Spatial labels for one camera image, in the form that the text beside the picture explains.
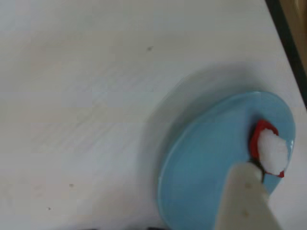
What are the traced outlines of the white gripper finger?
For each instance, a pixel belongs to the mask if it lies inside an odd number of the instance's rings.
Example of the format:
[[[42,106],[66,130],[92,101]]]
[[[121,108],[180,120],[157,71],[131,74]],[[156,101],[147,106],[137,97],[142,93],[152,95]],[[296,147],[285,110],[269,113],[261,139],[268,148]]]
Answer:
[[[252,162],[234,165],[221,196],[216,230],[280,230],[269,207],[261,169]]]

